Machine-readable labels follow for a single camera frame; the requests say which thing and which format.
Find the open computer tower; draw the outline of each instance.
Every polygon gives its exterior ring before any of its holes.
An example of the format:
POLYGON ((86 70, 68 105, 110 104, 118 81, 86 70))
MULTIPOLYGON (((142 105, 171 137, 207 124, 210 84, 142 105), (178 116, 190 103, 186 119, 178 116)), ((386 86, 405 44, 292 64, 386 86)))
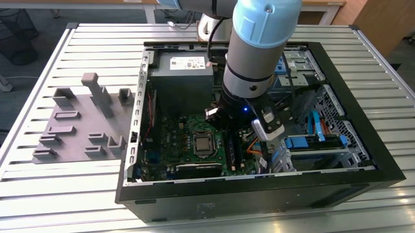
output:
MULTIPOLYGON (((320 43, 287 44, 268 90, 286 130, 270 142, 207 123, 224 68, 206 43, 144 46, 116 190, 144 222, 330 207, 406 179, 320 43)), ((211 49, 224 59, 228 44, 211 49)))

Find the motherboard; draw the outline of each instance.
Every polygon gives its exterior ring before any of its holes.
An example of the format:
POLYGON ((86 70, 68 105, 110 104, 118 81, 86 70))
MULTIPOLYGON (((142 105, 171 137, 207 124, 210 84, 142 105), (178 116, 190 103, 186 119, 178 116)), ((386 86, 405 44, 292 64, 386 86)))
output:
MULTIPOLYGON (((236 133, 242 148, 243 131, 236 133)), ((226 140, 227 132, 206 123, 203 116, 183 116, 162 119, 160 152, 148 152, 148 177, 163 181, 195 177, 256 174, 255 157, 240 150, 240 162, 226 140)))

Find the floor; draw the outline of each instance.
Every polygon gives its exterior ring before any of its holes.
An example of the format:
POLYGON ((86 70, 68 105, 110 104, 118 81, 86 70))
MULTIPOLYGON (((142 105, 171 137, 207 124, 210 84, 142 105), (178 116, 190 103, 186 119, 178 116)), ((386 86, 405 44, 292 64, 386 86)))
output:
MULTIPOLYGON (((0 74, 4 77, 40 76, 68 22, 146 23, 143 10, 62 10, 60 18, 54 18, 50 10, 28 10, 28 13, 39 31, 39 36, 32 40, 39 58, 32 64, 19 67, 11 65, 8 60, 0 56, 0 74)), ((158 23, 167 23, 171 20, 184 23, 184 12, 171 13, 171 18, 164 16, 160 10, 156 11, 158 23)), ((402 63, 398 73, 410 87, 415 89, 415 45, 409 45, 406 41, 402 41, 387 59, 390 63, 402 63)), ((0 129, 11 129, 36 83, 35 78, 14 78, 8 80, 14 85, 14 91, 10 93, 0 92, 0 129)), ((6 136, 7 134, 0 132, 0 144, 6 136)))

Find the sticker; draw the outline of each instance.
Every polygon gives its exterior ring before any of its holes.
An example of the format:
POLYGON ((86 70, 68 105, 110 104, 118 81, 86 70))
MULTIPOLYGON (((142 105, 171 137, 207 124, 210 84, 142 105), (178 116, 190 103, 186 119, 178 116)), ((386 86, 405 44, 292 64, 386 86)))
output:
POLYGON ((260 158, 260 160, 259 160, 259 163, 262 164, 262 166, 264 167, 264 168, 267 168, 267 161, 264 160, 264 158, 260 158))
POLYGON ((204 57, 172 57, 170 59, 170 70, 206 69, 204 57))

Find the aluminum extrusion table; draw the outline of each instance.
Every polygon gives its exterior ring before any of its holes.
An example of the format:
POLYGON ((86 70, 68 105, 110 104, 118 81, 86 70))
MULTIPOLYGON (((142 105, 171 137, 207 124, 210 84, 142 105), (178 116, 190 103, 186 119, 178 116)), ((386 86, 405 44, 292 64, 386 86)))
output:
POLYGON ((162 24, 80 24, 67 29, 0 149, 0 232, 376 232, 415 230, 415 101, 384 58, 347 26, 299 26, 292 41, 322 42, 407 180, 328 209, 144 224, 115 204, 119 160, 31 163, 58 87, 75 94, 84 72, 111 93, 135 89, 144 41, 195 41, 162 24))

